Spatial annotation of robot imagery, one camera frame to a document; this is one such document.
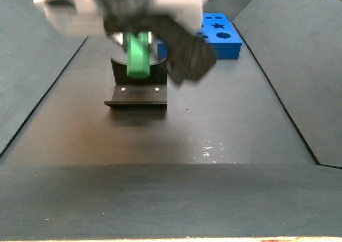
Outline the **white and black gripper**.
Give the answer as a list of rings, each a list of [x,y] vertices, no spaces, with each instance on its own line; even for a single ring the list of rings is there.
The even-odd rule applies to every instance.
[[[198,82],[217,63],[214,48],[197,35],[210,0],[33,0],[65,35],[151,33],[168,48],[176,84]]]

